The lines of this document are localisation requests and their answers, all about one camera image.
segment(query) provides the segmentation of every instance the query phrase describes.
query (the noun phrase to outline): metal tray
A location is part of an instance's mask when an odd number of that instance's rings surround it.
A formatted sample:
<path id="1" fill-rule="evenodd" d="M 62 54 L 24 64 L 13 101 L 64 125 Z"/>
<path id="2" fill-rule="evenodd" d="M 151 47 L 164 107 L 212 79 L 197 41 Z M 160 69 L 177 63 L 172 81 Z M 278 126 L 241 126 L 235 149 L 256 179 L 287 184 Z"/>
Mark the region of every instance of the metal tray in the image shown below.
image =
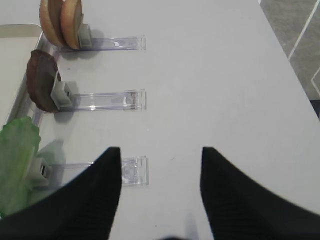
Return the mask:
<path id="1" fill-rule="evenodd" d="M 32 36 L 32 37 L 37 36 L 35 46 L 24 49 L 24 51 L 26 51 L 26 55 L 25 55 L 26 57 L 21 59 L 21 64 L 19 66 L 16 66 L 16 68 L 19 67 L 19 70 L 21 70 L 22 72 L 20 73 L 21 80 L 20 80 L 20 84 L 16 86 L 17 88 L 16 95 L 14 97 L 11 108 L 7 111 L 9 113 L 4 123 L 6 124 L 15 118 L 20 118 L 24 116 L 31 117 L 33 124 L 35 124 L 40 128 L 41 142 L 40 142 L 39 151 L 37 154 L 38 156 L 44 157 L 44 159 L 50 165 L 53 165 L 53 166 L 66 166 L 66 169 L 69 169 L 70 166 L 73 166 L 73 164 L 76 164 L 76 165 L 82 164 L 85 169 L 86 167 L 88 167 L 88 165 L 85 165 L 84 163 L 87 163 L 88 160 L 89 161 L 95 160 L 96 157 L 99 156 L 99 154 L 102 153 L 108 146 L 112 146 L 112 143 L 109 144 L 107 141 L 105 141 L 102 148 L 94 149 L 93 146 L 97 146 L 97 144 L 94 143 L 94 141 L 89 141 L 89 139 L 87 139 L 88 134 L 86 133 L 81 134 L 81 131 L 83 131 L 84 129 L 85 130 L 91 129 L 92 131 L 95 131 L 95 128 L 91 124 L 92 119 L 108 118 L 110 120 L 111 118 L 116 117 L 117 122 L 119 122 L 119 119 L 126 120 L 128 115 L 126 115 L 122 111 L 118 111 L 118 112 L 113 111 L 112 114 L 110 113 L 109 115 L 104 111 L 93 113 L 93 114 L 91 113 L 91 111 L 82 112 L 82 113 L 60 112 L 60 113 L 53 114 L 53 113 L 45 113 L 42 110 L 39 110 L 36 107 L 36 105 L 30 100 L 29 94 L 27 92 L 27 85 L 26 85 L 27 79 L 26 79 L 25 71 L 27 67 L 27 62 L 30 58 L 30 52 L 33 49 L 39 49 L 51 54 L 57 61 L 58 69 L 63 76 L 62 80 L 70 84 L 69 86 L 71 86 L 72 93 L 79 93 L 76 84 L 83 85 L 85 83 L 86 78 L 81 74 L 83 71 L 82 68 L 98 65 L 99 58 L 97 59 L 97 57 L 94 57 L 89 60 L 86 57 L 89 56 L 89 58 L 91 58 L 94 56 L 94 54 L 97 54 L 100 58 L 102 56 L 112 56 L 112 55 L 114 55 L 115 58 L 118 56 L 123 58 L 123 54 L 126 54 L 126 53 L 125 52 L 123 53 L 120 53 L 120 52 L 117 52 L 117 53 L 115 52 L 108 52 L 108 53 L 106 52 L 83 52 L 83 53 L 82 52 L 66 52 L 66 53 L 63 53 L 58 51 L 55 46 L 53 46 L 48 42 L 46 37 L 42 34 L 41 27 L 38 25 L 27 24 L 27 25 L 0 26 L 0 32 L 2 31 L 1 27 L 4 29 L 9 29 L 8 31 L 12 31 L 12 34 L 17 35 L 16 38 L 18 37 L 24 38 L 25 35 L 21 35 L 21 33 L 23 32 L 28 33 L 29 36 Z M 137 51 L 137 52 L 133 52 L 133 53 L 131 52 L 128 54 L 139 55 L 143 53 Z M 72 80 L 74 80 L 75 74 L 69 73 L 70 68 L 72 70 L 75 69 L 76 71 L 77 81 L 75 82 L 72 82 Z M 90 71 L 86 73 L 89 74 L 90 76 L 92 75 L 93 79 L 97 79 L 96 83 L 99 83 L 99 86 L 103 84 L 103 82 L 101 82 L 101 79 L 99 78 L 99 76 L 101 75 L 97 74 L 97 71 L 93 71 L 93 72 Z M 84 89 L 86 90 L 87 88 L 82 87 L 80 91 L 81 94 L 78 94 L 79 96 L 84 95 L 85 93 Z M 105 89 L 107 92 L 108 87 L 101 87 L 101 89 L 102 91 L 103 89 Z M 144 90 L 137 91 L 137 93 L 140 93 L 140 92 L 143 93 L 142 95 L 144 96 L 144 97 L 141 97 L 141 99 L 145 101 L 146 95 Z M 128 98 L 128 96 L 126 96 L 126 94 L 123 94 L 123 92 L 121 92 L 121 94 L 124 95 L 124 98 L 126 99 Z M 115 101 L 118 98 L 119 96 L 116 97 L 115 99 L 111 99 L 111 102 L 113 103 L 113 101 Z M 95 126 L 100 126 L 107 131 L 108 128 L 112 126 L 112 123 L 108 124 L 107 126 L 105 125 L 105 123 L 96 124 Z M 95 136 L 94 139 L 101 142 L 99 134 L 94 134 L 94 136 Z M 78 148 L 79 143 L 76 142 L 74 139 L 84 140 L 88 148 L 81 147 L 78 150 L 76 150 L 75 148 Z M 148 164 L 144 164 L 142 167 L 143 167 L 143 170 L 146 171 L 146 178 L 143 179 L 143 182 L 136 182 L 135 183 L 136 185 L 148 184 Z M 69 181 L 75 176 L 70 175 L 68 171 L 65 171 L 65 175 L 63 177 L 65 179 L 68 179 Z"/>
<path id="2" fill-rule="evenodd" d="M 47 39 L 36 24 L 0 25 L 0 121 L 21 117 L 21 103 L 28 99 L 25 71 L 30 52 L 43 49 Z"/>

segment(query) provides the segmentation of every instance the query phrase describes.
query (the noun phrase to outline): clear plastic stand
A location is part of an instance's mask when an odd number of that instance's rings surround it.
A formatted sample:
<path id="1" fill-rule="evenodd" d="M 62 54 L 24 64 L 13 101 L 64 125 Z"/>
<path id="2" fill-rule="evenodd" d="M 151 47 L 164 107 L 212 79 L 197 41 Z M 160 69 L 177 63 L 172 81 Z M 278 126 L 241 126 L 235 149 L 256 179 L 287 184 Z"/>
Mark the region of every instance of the clear plastic stand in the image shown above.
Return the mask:
<path id="1" fill-rule="evenodd" d="M 47 186 L 36 186 L 36 191 L 56 190 L 87 169 L 93 162 L 75 164 L 52 164 L 51 176 Z M 122 185 L 145 186 L 149 185 L 149 167 L 146 156 L 130 157 L 121 160 Z"/>
<path id="2" fill-rule="evenodd" d="M 60 106 L 60 112 L 95 110 L 144 110 L 147 95 L 144 89 L 124 92 L 72 94 L 72 105 Z"/>
<path id="3" fill-rule="evenodd" d="M 81 24 L 78 31 L 80 49 L 62 47 L 60 51 L 114 51 L 114 50 L 146 50 L 145 36 L 94 38 L 89 24 Z"/>

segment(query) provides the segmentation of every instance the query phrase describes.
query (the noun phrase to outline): white tabletop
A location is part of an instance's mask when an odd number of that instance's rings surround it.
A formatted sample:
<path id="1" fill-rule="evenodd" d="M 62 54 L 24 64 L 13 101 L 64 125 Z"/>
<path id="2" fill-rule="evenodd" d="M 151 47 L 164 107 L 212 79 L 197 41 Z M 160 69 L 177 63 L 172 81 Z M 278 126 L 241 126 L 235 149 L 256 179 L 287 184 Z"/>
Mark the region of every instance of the white tabletop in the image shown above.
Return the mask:
<path id="1" fill-rule="evenodd" d="M 38 7 L 0 0 L 0 24 L 38 23 Z M 147 42 L 146 52 L 59 62 L 81 93 L 145 88 L 147 111 L 75 113 L 40 129 L 44 145 L 64 140 L 71 162 L 109 146 L 149 158 L 149 186 L 122 189 L 111 240 L 213 238 L 199 188 L 203 146 L 320 214 L 320 123 L 257 0 L 83 0 L 83 12 L 95 34 Z"/>

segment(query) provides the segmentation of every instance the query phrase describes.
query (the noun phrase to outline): lettuce leaf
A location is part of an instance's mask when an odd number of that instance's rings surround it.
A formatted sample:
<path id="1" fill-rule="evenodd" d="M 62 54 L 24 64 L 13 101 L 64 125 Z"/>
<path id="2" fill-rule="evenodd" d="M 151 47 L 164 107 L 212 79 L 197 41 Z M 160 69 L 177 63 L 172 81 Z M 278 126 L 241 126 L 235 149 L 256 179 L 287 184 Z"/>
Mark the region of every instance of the lettuce leaf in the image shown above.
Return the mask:
<path id="1" fill-rule="evenodd" d="M 26 175 L 40 140 L 39 128 L 27 116 L 14 119 L 0 131 L 1 217 L 27 206 L 30 189 Z"/>

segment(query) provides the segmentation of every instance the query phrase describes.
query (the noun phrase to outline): tray rim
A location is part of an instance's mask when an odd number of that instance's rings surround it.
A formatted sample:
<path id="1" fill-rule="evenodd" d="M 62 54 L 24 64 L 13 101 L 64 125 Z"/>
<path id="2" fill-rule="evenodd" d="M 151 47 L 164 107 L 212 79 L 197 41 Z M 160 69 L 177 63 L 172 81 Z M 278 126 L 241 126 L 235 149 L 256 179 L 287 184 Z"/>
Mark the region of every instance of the tray rim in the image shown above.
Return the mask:
<path id="1" fill-rule="evenodd" d="M 21 27 L 23 27 L 23 26 L 28 26 L 28 27 L 37 26 L 38 28 L 41 29 L 40 25 L 33 24 L 33 23 L 26 23 L 26 24 L 0 24 L 0 27 L 1 26 L 21 26 Z M 37 42 L 35 44 L 34 49 L 39 49 L 39 50 L 43 49 L 46 46 L 47 42 L 48 42 L 48 40 L 46 39 L 43 31 L 41 30 L 40 31 L 40 35 L 39 36 L 35 35 L 35 37 L 38 37 L 38 40 L 37 40 Z M 13 104 L 12 104 L 8 114 L 7 114 L 6 120 L 4 121 L 3 125 L 8 124 L 10 121 L 12 121 L 13 119 L 15 119 L 17 117 L 17 113 L 19 111 L 21 103 L 24 100 L 23 97 L 24 97 L 24 95 L 25 95 L 25 93 L 27 91 L 26 82 L 27 82 L 27 76 L 26 76 L 26 74 L 24 74 L 24 76 L 22 76 L 21 84 L 18 87 L 17 93 L 16 93 L 16 95 L 15 95 L 15 97 L 13 99 Z"/>

